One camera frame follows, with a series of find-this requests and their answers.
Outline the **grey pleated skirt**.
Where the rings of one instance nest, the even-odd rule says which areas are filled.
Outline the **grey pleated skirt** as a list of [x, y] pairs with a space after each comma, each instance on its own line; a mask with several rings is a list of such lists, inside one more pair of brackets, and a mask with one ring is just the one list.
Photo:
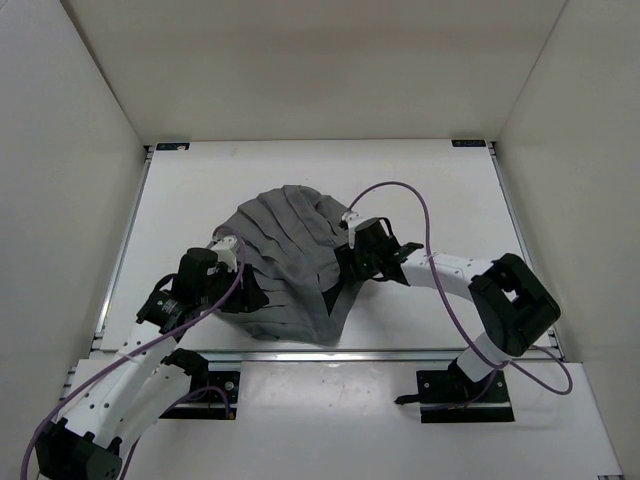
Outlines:
[[224, 222], [244, 240], [246, 261], [269, 303], [252, 313], [219, 313], [263, 341], [336, 344], [362, 287], [344, 282], [334, 250], [348, 243], [347, 207], [303, 185], [259, 194]]

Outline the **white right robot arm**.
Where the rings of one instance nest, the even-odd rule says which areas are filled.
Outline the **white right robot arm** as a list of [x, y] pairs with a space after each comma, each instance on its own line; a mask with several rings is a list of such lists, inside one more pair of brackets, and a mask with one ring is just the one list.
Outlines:
[[449, 391], [471, 400], [493, 371], [521, 357], [559, 318], [557, 302], [522, 258], [507, 253], [497, 260], [474, 260], [400, 244], [388, 219], [345, 213], [340, 226], [346, 244], [335, 249], [349, 280], [396, 282], [436, 290], [451, 311], [449, 294], [476, 308], [484, 332], [451, 364]]

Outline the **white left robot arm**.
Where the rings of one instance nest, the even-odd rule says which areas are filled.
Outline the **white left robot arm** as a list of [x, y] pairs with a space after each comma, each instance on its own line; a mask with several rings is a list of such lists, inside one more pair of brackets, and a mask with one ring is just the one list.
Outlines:
[[37, 427], [25, 453], [48, 479], [121, 479], [142, 434], [189, 398], [215, 391], [207, 360], [180, 347], [188, 329], [217, 310], [266, 306], [243, 242], [224, 236], [182, 256], [159, 280], [110, 363], [71, 391]]

